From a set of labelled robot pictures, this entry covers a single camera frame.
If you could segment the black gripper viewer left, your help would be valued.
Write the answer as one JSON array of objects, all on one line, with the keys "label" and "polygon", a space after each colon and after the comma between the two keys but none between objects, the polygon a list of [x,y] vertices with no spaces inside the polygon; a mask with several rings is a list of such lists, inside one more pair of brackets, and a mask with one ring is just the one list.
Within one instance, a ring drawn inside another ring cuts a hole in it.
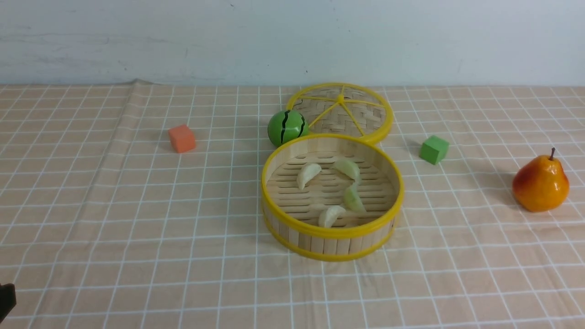
[{"label": "black gripper viewer left", "polygon": [[16,306],[16,289],[13,283],[0,286],[0,322],[4,321]]}]

